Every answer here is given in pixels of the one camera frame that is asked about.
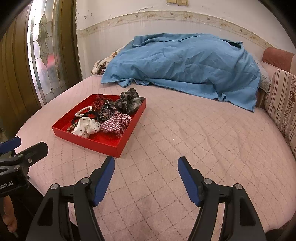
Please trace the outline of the person's left hand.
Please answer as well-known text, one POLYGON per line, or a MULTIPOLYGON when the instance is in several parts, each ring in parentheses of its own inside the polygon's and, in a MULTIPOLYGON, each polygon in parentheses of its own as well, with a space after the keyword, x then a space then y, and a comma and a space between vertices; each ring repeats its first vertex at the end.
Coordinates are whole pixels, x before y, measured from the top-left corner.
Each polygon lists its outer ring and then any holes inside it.
POLYGON ((17 229, 17 221, 13 203, 9 196, 1 198, 1 217, 9 232, 14 233, 17 229))

